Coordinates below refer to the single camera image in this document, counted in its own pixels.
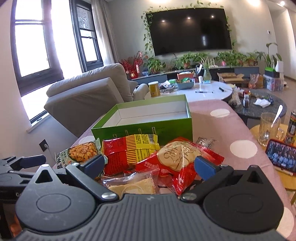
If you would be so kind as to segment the green yellow bean snack bag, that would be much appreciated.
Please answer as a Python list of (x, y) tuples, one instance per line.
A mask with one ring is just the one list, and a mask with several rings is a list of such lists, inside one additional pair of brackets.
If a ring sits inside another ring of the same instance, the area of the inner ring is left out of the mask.
[(82, 164), (98, 155), (103, 156), (104, 164), (106, 165), (108, 159), (107, 156), (101, 152), (99, 138), (91, 142), (75, 145), (56, 154), (56, 166), (57, 169), (61, 169), (73, 163)]

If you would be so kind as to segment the red yellow striped snack bag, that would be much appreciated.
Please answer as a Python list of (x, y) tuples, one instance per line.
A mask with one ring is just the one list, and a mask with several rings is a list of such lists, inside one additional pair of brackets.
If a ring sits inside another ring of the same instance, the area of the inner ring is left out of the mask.
[(160, 149), (155, 134), (134, 134), (102, 141), (102, 153), (107, 157), (104, 174), (113, 176), (130, 169)]

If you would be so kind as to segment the red round-cracker snack bag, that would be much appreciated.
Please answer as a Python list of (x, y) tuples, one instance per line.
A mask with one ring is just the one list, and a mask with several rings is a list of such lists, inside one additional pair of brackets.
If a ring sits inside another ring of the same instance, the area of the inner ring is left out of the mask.
[(135, 170), (146, 172), (158, 168), (161, 183), (175, 194), (181, 195), (196, 178), (194, 161), (198, 156), (215, 165), (220, 165), (224, 161), (224, 157), (207, 147), (178, 137), (137, 163)]

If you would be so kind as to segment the clear pastry pack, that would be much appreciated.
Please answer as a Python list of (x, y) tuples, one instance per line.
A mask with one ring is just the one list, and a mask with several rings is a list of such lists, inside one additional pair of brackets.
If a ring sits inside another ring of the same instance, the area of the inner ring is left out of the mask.
[(125, 194), (158, 194), (158, 176), (159, 169), (157, 168), (144, 172), (134, 172), (122, 177), (102, 176), (101, 182), (104, 187), (116, 193), (122, 199)]

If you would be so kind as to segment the small clear nut packet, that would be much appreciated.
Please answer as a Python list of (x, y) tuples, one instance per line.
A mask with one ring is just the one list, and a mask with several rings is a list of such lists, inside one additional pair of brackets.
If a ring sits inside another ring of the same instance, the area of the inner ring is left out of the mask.
[(211, 150), (213, 149), (215, 142), (217, 141), (213, 138), (198, 137), (196, 144)]

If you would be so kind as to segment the beige sofa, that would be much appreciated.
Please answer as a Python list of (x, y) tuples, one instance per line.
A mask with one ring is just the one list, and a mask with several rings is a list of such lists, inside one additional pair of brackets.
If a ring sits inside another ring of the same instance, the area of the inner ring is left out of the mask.
[(143, 100), (148, 92), (147, 84), (127, 79), (121, 64), (109, 64), (51, 85), (44, 109), (79, 137), (116, 104)]

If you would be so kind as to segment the green cardboard box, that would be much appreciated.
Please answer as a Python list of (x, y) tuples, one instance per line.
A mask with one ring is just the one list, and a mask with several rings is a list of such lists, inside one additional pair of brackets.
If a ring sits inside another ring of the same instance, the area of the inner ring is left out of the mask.
[(193, 140), (192, 117), (185, 95), (116, 104), (91, 131), (101, 141), (133, 134), (155, 134), (162, 146), (178, 137)]

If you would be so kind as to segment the smartphone showing video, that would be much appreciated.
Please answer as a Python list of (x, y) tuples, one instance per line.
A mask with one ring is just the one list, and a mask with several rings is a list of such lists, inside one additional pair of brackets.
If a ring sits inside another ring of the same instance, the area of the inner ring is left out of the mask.
[(265, 153), (274, 166), (295, 175), (295, 146), (269, 140)]

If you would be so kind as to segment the glass mug with spoon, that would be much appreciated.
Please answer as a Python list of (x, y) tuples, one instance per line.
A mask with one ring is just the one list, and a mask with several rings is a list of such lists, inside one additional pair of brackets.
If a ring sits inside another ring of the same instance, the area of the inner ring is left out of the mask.
[(259, 125), (258, 142), (260, 145), (266, 147), (270, 139), (283, 140), (285, 132), (280, 128), (281, 119), (280, 114), (283, 106), (280, 105), (276, 114), (262, 113)]

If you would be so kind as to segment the dark marble round table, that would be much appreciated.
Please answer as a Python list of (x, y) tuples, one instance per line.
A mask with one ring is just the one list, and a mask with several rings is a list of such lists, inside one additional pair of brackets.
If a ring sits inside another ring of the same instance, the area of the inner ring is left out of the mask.
[[(250, 95), (250, 104), (248, 108), (244, 108), (242, 104), (237, 107), (232, 107), (232, 109), (238, 114), (238, 116), (244, 121), (247, 122), (248, 119), (252, 120), (260, 120), (261, 114), (262, 113), (274, 113), (276, 114), (278, 111), (278, 107), (280, 105), (283, 106), (283, 110), (280, 114), (280, 118), (283, 121), (285, 119), (285, 115), (287, 113), (287, 105), (285, 102), (280, 99), (279, 97), (275, 96), (274, 94), (270, 93), (266, 89), (251, 89), (250, 90), (251, 95)], [(273, 99), (273, 102), (265, 107), (262, 108), (258, 105), (255, 105), (254, 103), (256, 102), (257, 98), (269, 98), (271, 97)]]

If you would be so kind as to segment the white oval coffee table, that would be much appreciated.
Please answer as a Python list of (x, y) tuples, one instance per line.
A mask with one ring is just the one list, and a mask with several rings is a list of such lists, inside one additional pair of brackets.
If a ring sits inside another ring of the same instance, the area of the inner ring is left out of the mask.
[(159, 97), (185, 95), (188, 102), (202, 100), (227, 100), (232, 96), (232, 88), (225, 83), (212, 81), (210, 84), (196, 83), (193, 88), (178, 90), (171, 93), (161, 93)]

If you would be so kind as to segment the black yellow drink can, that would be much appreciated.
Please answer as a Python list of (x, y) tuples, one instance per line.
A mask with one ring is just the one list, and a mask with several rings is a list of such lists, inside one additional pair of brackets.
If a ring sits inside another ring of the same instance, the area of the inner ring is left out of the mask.
[(287, 127), (287, 133), (284, 142), (288, 145), (293, 145), (295, 143), (296, 136), (296, 111), (293, 110), (290, 115), (290, 121)]

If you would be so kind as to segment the blue snack tray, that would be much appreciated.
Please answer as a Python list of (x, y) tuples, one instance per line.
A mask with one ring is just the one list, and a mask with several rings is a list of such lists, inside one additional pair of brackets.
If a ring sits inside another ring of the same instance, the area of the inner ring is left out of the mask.
[(186, 89), (191, 89), (194, 87), (195, 80), (191, 78), (184, 78), (181, 80), (176, 80), (176, 85), (178, 90), (186, 90)]

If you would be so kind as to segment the open cardboard box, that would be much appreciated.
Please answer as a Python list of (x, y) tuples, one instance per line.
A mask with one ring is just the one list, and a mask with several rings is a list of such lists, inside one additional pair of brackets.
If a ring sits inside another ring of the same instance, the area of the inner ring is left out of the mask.
[(226, 84), (242, 84), (244, 74), (229, 73), (217, 73), (219, 81)]

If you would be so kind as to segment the yellow canister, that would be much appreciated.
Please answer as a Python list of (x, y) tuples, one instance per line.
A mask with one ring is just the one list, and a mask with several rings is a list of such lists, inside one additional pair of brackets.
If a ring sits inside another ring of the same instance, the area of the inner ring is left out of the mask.
[(161, 95), (158, 81), (150, 82), (148, 86), (151, 97), (159, 97)]

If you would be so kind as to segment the wall mounted black television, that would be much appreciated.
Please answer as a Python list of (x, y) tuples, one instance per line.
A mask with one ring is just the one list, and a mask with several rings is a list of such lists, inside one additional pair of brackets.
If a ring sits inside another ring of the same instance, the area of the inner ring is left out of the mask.
[(156, 56), (190, 51), (231, 50), (224, 9), (187, 8), (145, 14)]

